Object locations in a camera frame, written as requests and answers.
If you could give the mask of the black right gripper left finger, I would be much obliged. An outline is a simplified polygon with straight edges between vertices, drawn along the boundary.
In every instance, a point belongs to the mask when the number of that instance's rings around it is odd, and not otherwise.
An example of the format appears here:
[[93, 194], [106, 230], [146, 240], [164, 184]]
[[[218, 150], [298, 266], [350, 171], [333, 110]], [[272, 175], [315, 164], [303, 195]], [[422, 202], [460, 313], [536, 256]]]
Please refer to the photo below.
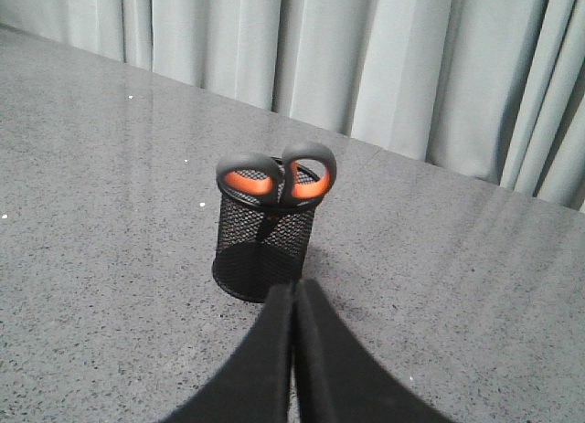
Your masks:
[[232, 356], [165, 422], [285, 422], [288, 418], [293, 286], [269, 290], [261, 313]]

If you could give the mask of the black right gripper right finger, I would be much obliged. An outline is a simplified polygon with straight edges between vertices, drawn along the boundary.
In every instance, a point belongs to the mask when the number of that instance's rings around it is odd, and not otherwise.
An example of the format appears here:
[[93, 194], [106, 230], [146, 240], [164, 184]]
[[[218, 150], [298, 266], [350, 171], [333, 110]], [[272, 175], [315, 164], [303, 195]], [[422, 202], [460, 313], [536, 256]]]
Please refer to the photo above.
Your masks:
[[295, 290], [294, 374], [302, 422], [447, 422], [388, 373], [316, 280]]

